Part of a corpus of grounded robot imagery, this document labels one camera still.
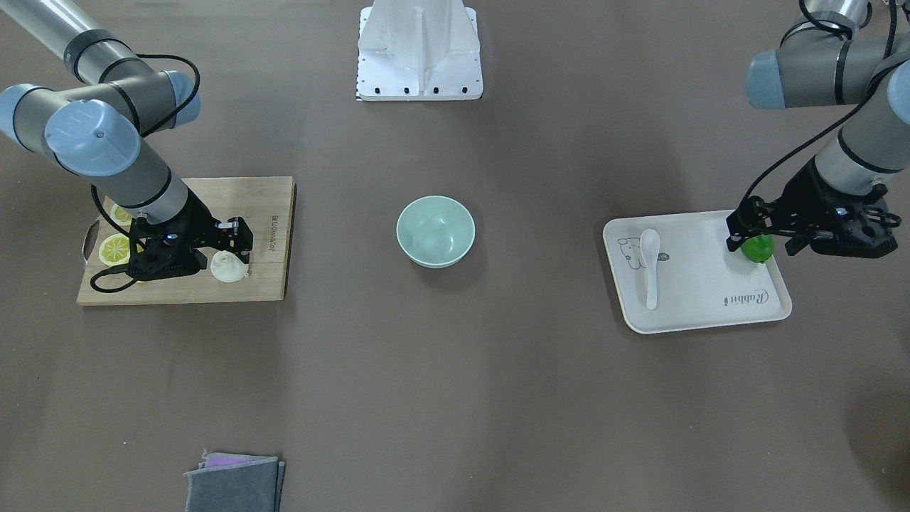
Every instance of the lemon slice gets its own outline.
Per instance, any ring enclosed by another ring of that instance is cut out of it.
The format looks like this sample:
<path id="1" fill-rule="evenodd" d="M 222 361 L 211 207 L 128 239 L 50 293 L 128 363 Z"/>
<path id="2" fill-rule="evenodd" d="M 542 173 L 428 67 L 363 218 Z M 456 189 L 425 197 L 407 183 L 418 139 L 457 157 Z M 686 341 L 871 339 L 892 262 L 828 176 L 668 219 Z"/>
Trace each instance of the lemon slice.
<path id="1" fill-rule="evenodd" d="M 110 211 L 111 219 L 116 222 L 118 226 L 123 226 L 125 228 L 129 227 L 130 223 L 133 221 L 133 218 L 126 213 L 126 210 L 120 208 L 120 205 L 114 205 L 111 207 Z"/>
<path id="2" fill-rule="evenodd" d="M 105 238 L 98 248 L 98 259 L 108 267 L 129 263 L 129 238 L 122 233 Z"/>

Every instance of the white tray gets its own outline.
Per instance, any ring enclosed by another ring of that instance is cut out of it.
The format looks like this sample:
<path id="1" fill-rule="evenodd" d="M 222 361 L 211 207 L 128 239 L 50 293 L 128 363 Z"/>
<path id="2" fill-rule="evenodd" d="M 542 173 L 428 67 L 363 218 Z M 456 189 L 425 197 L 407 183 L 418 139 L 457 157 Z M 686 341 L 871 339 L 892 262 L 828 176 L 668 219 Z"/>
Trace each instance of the white tray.
<path id="1" fill-rule="evenodd" d="M 783 320 L 793 303 L 774 258 L 754 263 L 725 240 L 727 211 L 614 219 L 603 227 L 622 317 L 641 334 Z M 657 308 L 645 307 L 642 231 L 661 236 Z"/>

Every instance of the blue joint cap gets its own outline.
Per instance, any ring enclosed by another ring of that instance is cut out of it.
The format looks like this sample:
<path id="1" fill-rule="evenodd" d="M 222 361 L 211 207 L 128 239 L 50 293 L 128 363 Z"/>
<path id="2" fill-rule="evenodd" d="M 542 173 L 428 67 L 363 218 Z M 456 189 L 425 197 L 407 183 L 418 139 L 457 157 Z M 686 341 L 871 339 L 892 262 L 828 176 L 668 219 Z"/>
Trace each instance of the blue joint cap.
<path id="1" fill-rule="evenodd" d="M 910 125 L 910 61 L 904 62 L 888 82 L 888 105 L 895 115 Z"/>
<path id="2" fill-rule="evenodd" d="M 18 86 L 8 87 L 5 91 L 0 93 L 0 131 L 4 132 L 7 137 L 11 138 L 19 146 L 22 146 L 22 142 L 15 134 L 13 121 L 15 108 L 26 94 L 35 89 L 44 88 L 47 87 L 36 86 L 35 84 L 19 84 Z"/>
<path id="3" fill-rule="evenodd" d="M 127 118 L 97 99 L 57 110 L 45 125 L 47 146 L 76 174 L 113 176 L 133 165 L 142 139 Z"/>
<path id="4" fill-rule="evenodd" d="M 755 56 L 746 74 L 746 96 L 755 108 L 786 108 L 784 83 L 781 68 L 777 64 L 777 52 L 767 51 Z"/>
<path id="5" fill-rule="evenodd" d="M 174 99 L 176 103 L 175 106 L 180 105 L 189 97 L 189 93 L 193 91 L 193 81 L 189 79 L 188 76 L 180 73 L 179 71 L 165 71 L 167 77 L 170 78 L 171 87 L 174 88 Z M 196 97 L 193 98 L 193 101 L 190 101 L 183 110 L 177 112 L 176 118 L 174 119 L 174 128 L 185 125 L 196 120 L 199 117 L 199 110 L 202 108 L 202 104 L 199 100 L 199 94 L 196 94 Z"/>

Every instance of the white plastic bracket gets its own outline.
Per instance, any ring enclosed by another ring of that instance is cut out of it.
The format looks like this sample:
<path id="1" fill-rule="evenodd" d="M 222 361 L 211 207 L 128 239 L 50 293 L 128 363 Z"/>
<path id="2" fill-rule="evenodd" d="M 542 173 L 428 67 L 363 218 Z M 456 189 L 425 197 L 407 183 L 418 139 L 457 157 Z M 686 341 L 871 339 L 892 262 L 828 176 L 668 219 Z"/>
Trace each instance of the white plastic bracket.
<path id="1" fill-rule="evenodd" d="M 360 11 L 357 98 L 451 101 L 483 94 L 477 12 L 461 0 L 376 0 Z"/>

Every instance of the wooden cutting board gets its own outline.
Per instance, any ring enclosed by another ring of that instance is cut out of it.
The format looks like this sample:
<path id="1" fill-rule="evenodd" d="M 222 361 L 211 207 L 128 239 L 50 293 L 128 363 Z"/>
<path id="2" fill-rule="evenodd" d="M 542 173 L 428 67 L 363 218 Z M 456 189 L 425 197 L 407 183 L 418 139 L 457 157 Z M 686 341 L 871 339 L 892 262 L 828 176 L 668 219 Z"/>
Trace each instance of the wooden cutting board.
<path id="1" fill-rule="evenodd" d="M 98 259 L 98 246 L 114 228 L 101 220 L 88 256 L 86 273 L 76 303 L 84 306 L 137 304 L 187 304 L 200 302 L 253 302 L 284 299 L 288 282 L 291 225 L 297 188 L 290 176 L 269 178 L 188 178 L 184 182 L 206 203 L 219 220 L 243 217 L 253 231 L 249 276 L 238 282 L 221 282 L 208 268 L 187 277 L 137 282 L 117 293 L 92 290 L 88 281 L 105 264 Z M 105 200 L 105 210 L 113 206 Z M 215 250 L 201 251 L 211 263 Z M 100 286 L 114 288 L 129 282 L 125 274 L 106 276 Z"/>

